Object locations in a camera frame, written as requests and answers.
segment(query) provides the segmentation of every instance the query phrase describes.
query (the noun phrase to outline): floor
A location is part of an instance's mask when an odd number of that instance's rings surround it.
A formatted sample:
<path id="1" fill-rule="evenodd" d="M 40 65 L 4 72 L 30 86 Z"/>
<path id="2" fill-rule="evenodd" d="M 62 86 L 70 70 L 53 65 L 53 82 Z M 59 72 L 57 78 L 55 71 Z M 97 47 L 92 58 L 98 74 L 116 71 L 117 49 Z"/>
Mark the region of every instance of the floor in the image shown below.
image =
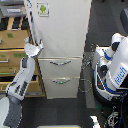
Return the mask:
<path id="1" fill-rule="evenodd" d="M 120 22 L 120 12 L 127 8 L 128 1 L 121 0 L 93 0 L 89 21 L 89 31 L 86 37 L 85 53 L 92 53 L 91 45 L 109 46 L 111 36 L 118 32 L 124 36 L 127 34 Z M 80 88 L 77 99 L 26 98 L 22 102 L 23 118 L 19 128 L 36 128 L 45 125 L 79 125 L 82 128 L 92 128 L 91 115 L 98 117 L 101 128 L 105 118 L 101 114 L 100 106 L 93 96 L 89 81 L 90 68 L 83 66 L 81 72 Z"/>

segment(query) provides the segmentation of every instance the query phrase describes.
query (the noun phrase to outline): cabinet drawer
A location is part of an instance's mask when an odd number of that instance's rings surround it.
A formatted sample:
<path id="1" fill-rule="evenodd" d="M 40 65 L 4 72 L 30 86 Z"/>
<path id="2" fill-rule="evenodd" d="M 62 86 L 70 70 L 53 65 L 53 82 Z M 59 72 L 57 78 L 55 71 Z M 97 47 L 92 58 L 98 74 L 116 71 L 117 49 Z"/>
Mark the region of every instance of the cabinet drawer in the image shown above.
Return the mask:
<path id="1" fill-rule="evenodd" d="M 5 93 L 6 92 L 6 87 L 7 85 L 11 83 L 11 82 L 0 82 L 0 93 Z M 39 86 L 39 82 L 38 81 L 31 81 L 27 92 L 38 92 L 40 91 L 40 86 Z"/>
<path id="2" fill-rule="evenodd" d="M 28 37 L 27 30 L 5 30 L 0 31 L 0 49 L 24 48 L 24 39 Z"/>
<path id="3" fill-rule="evenodd" d="M 82 58 L 75 59 L 38 59 L 42 78 L 80 76 Z"/>
<path id="4" fill-rule="evenodd" d="M 26 57 L 24 49 L 0 50 L 0 66 L 19 66 L 23 57 Z"/>
<path id="5" fill-rule="evenodd" d="M 48 99 L 76 98 L 79 79 L 44 79 L 45 91 Z"/>
<path id="6" fill-rule="evenodd" d="M 1 76 L 15 76 L 20 67 L 0 67 L 0 77 Z"/>

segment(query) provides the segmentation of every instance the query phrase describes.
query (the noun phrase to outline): drawer handle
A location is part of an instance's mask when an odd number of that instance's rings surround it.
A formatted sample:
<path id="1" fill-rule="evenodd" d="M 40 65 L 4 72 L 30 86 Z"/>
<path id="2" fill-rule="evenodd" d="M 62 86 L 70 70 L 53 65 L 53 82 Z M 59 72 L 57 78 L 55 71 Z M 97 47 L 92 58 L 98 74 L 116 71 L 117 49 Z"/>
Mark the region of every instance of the drawer handle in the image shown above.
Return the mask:
<path id="1" fill-rule="evenodd" d="M 0 61 L 0 63 L 8 63 L 9 59 L 5 60 L 5 61 Z"/>
<path id="2" fill-rule="evenodd" d="M 16 71 L 14 70 L 14 72 L 0 72 L 0 75 L 12 75 L 15 73 L 16 73 Z"/>
<path id="3" fill-rule="evenodd" d="M 1 91 L 1 92 L 6 92 L 6 86 L 5 86 L 5 85 L 2 85 L 0 91 Z"/>
<path id="4" fill-rule="evenodd" d="M 65 64 L 68 64 L 70 62 L 71 62 L 71 60 L 65 61 L 63 63 L 57 63 L 57 62 L 50 61 L 50 63 L 55 64 L 55 65 L 58 65 L 58 66 L 65 65 Z"/>
<path id="5" fill-rule="evenodd" d="M 52 82 L 55 82 L 57 84 L 65 84 L 67 82 L 69 82 L 70 79 L 58 79 L 58 80 L 52 80 Z"/>

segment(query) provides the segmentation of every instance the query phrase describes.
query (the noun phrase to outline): white drawer unit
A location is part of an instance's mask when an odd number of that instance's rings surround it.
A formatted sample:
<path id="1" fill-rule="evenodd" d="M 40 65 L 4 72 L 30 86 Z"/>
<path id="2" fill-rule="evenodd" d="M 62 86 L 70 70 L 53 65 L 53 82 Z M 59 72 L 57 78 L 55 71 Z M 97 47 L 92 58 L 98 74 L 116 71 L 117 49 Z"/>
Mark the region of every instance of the white drawer unit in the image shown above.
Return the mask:
<path id="1" fill-rule="evenodd" d="M 46 95 L 53 98 L 76 98 L 78 92 L 78 78 L 44 79 Z"/>
<path id="2" fill-rule="evenodd" d="M 78 77 L 82 58 L 70 59 L 38 59 L 42 78 Z"/>
<path id="3" fill-rule="evenodd" d="M 30 29 L 44 49 L 38 57 L 47 98 L 76 98 L 92 0 L 24 0 Z M 35 24 L 31 23 L 32 11 Z M 52 82 L 52 78 L 77 78 Z"/>

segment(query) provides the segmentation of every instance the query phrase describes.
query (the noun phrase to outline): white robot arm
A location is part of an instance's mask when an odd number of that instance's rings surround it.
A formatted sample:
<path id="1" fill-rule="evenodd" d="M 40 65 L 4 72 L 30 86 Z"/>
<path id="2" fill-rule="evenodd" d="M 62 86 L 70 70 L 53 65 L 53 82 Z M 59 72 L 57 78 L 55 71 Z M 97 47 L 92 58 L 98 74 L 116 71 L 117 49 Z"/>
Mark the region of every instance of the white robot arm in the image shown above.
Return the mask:
<path id="1" fill-rule="evenodd" d="M 21 101 L 35 71 L 36 57 L 43 48 L 42 40 L 39 46 L 29 44 L 29 39 L 25 39 L 26 58 L 20 62 L 20 71 L 14 80 L 6 88 L 6 97 L 0 100 L 0 128 L 17 128 L 22 116 Z"/>

